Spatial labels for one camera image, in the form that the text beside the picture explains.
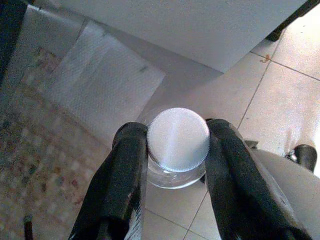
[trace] tile grout line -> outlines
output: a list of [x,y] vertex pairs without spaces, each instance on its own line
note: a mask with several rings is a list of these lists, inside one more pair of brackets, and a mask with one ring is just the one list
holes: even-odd
[[79,30],[79,32],[78,32],[78,35],[76,36],[76,40],[75,40],[75,41],[78,40],[78,38],[80,37],[80,35],[81,35],[82,32],[84,31],[85,27],[87,26],[88,22],[89,22],[89,20],[88,20],[88,18],[85,16],[84,19],[83,19],[83,22],[82,22],[82,24],[81,24],[80,30]]
[[[257,91],[258,91],[258,88],[260,87],[261,82],[262,82],[262,80],[263,80],[263,78],[264,78],[264,76],[265,76],[265,74],[266,74],[266,72],[267,72],[267,70],[268,70],[268,68],[269,68],[269,66],[270,66],[270,63],[272,62],[271,59],[274,57],[274,55],[275,55],[276,51],[278,50],[278,47],[279,47],[279,45],[280,45],[280,43],[281,43],[281,41],[282,41],[282,39],[283,39],[283,37],[284,37],[284,34],[286,33],[286,30],[287,30],[287,29],[284,30],[281,38],[279,39],[279,42],[278,42],[278,44],[276,45],[276,47],[275,47],[275,49],[274,49],[274,51],[273,51],[273,53],[272,53],[272,55],[271,55],[271,57],[270,57],[270,60],[268,61],[268,65],[266,66],[266,68],[265,68],[265,70],[264,70],[264,72],[263,72],[263,74],[262,74],[262,77],[261,77],[258,85],[256,86],[256,89],[255,89],[255,91],[254,91],[254,93],[253,93],[253,95],[252,95],[252,97],[251,97],[251,99],[250,99],[250,101],[249,101],[249,104],[248,104],[248,106],[246,107],[246,109],[245,109],[245,111],[244,111],[244,114],[243,114],[243,116],[242,116],[242,118],[241,118],[241,120],[240,120],[240,123],[239,123],[239,125],[238,125],[238,127],[237,127],[236,129],[239,129],[239,128],[240,128],[240,126],[241,126],[241,124],[242,124],[242,122],[243,122],[243,120],[244,120],[244,118],[245,118],[245,116],[246,116],[246,114],[247,114],[247,112],[248,112],[248,109],[249,109],[249,107],[250,107],[250,105],[251,105],[251,103],[252,103],[252,101],[253,101],[253,99],[254,99]],[[264,56],[260,56],[259,54],[256,54],[256,53],[254,53],[254,52],[251,52],[251,51],[250,51],[250,53],[253,53],[253,54],[255,54],[255,55],[258,55],[259,57],[265,58]]]
[[[262,55],[260,55],[260,54],[258,54],[258,53],[252,52],[252,51],[250,51],[250,53],[252,53],[252,54],[254,54],[254,55],[256,55],[256,56],[262,57],[262,58],[264,58],[264,59],[266,58],[265,56],[262,56]],[[316,78],[316,77],[314,77],[314,76],[308,75],[308,74],[306,74],[306,73],[304,73],[304,72],[302,72],[302,71],[296,70],[296,69],[294,69],[294,68],[292,68],[292,67],[289,67],[289,66],[287,66],[287,65],[284,65],[284,64],[282,64],[282,63],[280,63],[280,62],[278,62],[278,61],[275,61],[275,60],[270,59],[269,62],[278,64],[278,65],[280,65],[280,66],[282,66],[282,67],[285,67],[285,68],[287,68],[287,69],[290,69],[290,70],[292,70],[292,71],[294,71],[294,72],[297,72],[297,73],[299,73],[299,74],[302,74],[302,75],[304,75],[304,76],[306,76],[306,77],[312,78],[312,79],[320,82],[320,79],[318,79],[318,78]]]
[[199,236],[199,237],[201,237],[201,238],[203,238],[203,239],[205,239],[205,240],[209,240],[208,238],[206,238],[206,237],[204,237],[204,236],[201,236],[201,235],[199,235],[198,233],[195,233],[194,231],[188,230],[188,232],[191,232],[191,233],[193,233],[193,234],[195,234],[195,235],[197,235],[197,236]]
[[302,75],[304,75],[304,76],[306,76],[306,77],[312,78],[312,79],[320,82],[320,79],[318,79],[318,78],[316,78],[316,77],[314,77],[314,76],[310,76],[310,75],[308,75],[308,74],[306,74],[306,73],[304,73],[304,72],[301,72],[301,71],[299,71],[299,70],[296,70],[296,69],[294,69],[294,68],[292,68],[292,67],[283,65],[283,64],[280,63],[280,62],[273,61],[273,60],[271,60],[271,62],[273,62],[273,63],[275,63],[275,64],[278,64],[278,65],[280,65],[280,66],[283,66],[283,67],[285,67],[285,68],[287,68],[287,69],[290,69],[290,70],[292,70],[292,71],[295,71],[295,72],[297,72],[297,73],[299,73],[299,74],[302,74]]
[[151,211],[151,210],[149,210],[149,209],[147,209],[147,208],[145,208],[145,210],[147,210],[148,212],[152,213],[153,215],[156,215],[156,216],[158,216],[158,217],[160,217],[160,218],[162,218],[162,219],[164,219],[164,220],[167,220],[167,221],[171,222],[172,224],[175,224],[175,225],[177,225],[177,226],[179,226],[179,227],[187,230],[187,232],[188,232],[188,229],[185,228],[184,226],[181,226],[181,225],[179,225],[178,223],[176,223],[176,222],[174,222],[174,221],[172,221],[172,220],[170,220],[170,219],[167,219],[167,218],[165,218],[164,216],[161,216],[161,215],[159,215],[159,214],[155,213],[154,211]]
[[197,211],[195,212],[195,215],[194,215],[194,217],[193,217],[193,219],[192,219],[192,221],[191,221],[191,223],[190,223],[190,226],[188,227],[188,229],[187,229],[187,231],[186,231],[186,233],[185,233],[185,235],[184,235],[183,240],[185,240],[185,238],[186,238],[186,236],[187,236],[187,234],[188,234],[188,231],[190,230],[192,224],[194,223],[194,220],[195,220],[195,218],[196,218],[196,216],[197,216],[197,214],[198,214],[198,212],[199,212],[199,209],[200,209],[202,203],[204,202],[204,200],[205,200],[205,198],[206,198],[207,193],[208,193],[208,190],[206,190],[206,192],[205,192],[205,194],[204,194],[204,196],[203,196],[203,199],[202,199],[202,201],[201,201],[201,203],[200,203]]
[[248,104],[248,106],[246,107],[246,109],[245,109],[245,111],[244,111],[244,114],[243,114],[243,116],[242,116],[242,118],[241,118],[241,120],[240,120],[240,123],[239,123],[239,125],[238,125],[238,127],[237,127],[236,129],[239,129],[239,128],[240,128],[240,126],[241,126],[241,124],[242,124],[242,122],[243,122],[243,120],[244,120],[244,118],[245,118],[245,116],[246,116],[246,114],[247,114],[247,111],[248,111],[248,109],[249,109],[249,107],[250,107],[250,105],[251,105],[251,103],[252,103],[252,101],[253,101],[253,99],[254,99],[257,91],[258,91],[258,88],[260,87],[260,84],[261,84],[261,82],[262,82],[262,79],[264,78],[264,76],[265,76],[265,74],[266,74],[266,72],[267,72],[267,70],[268,70],[268,68],[269,68],[270,62],[271,62],[271,61],[268,62],[268,65],[266,66],[266,68],[265,68],[265,70],[264,70],[264,72],[263,72],[263,74],[262,74],[262,77],[261,77],[258,85],[256,86],[255,91],[254,91],[254,93],[253,93],[253,95],[252,95],[252,97],[251,97],[251,99],[250,99],[250,101],[249,101],[249,104]]

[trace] jar lid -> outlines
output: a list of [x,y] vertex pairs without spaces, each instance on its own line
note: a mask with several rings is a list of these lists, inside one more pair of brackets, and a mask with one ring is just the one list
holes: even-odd
[[148,152],[166,171],[187,172],[198,167],[209,152],[206,121],[194,111],[175,107],[161,112],[147,131]]

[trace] black wheel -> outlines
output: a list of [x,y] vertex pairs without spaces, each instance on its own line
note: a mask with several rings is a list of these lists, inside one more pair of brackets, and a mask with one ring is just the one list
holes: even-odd
[[317,163],[317,151],[314,147],[302,144],[294,148],[297,163],[314,172]]
[[200,178],[200,182],[202,182],[203,184],[206,182],[206,175],[203,175],[203,176]]

